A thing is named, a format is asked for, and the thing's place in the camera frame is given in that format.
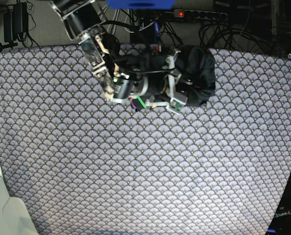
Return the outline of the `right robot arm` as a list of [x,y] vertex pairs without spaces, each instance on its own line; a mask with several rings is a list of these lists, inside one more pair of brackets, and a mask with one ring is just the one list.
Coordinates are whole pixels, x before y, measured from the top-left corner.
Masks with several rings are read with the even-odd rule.
[[[51,0],[49,4],[68,37],[79,41],[107,101],[130,102],[134,109],[164,107],[175,114],[187,105],[185,92],[177,91],[181,80],[176,68],[179,49],[163,51],[160,45],[151,46],[139,28],[108,20],[102,10],[96,11],[95,0]],[[128,28],[140,38],[144,49],[137,55],[120,55],[119,41],[105,25]]]

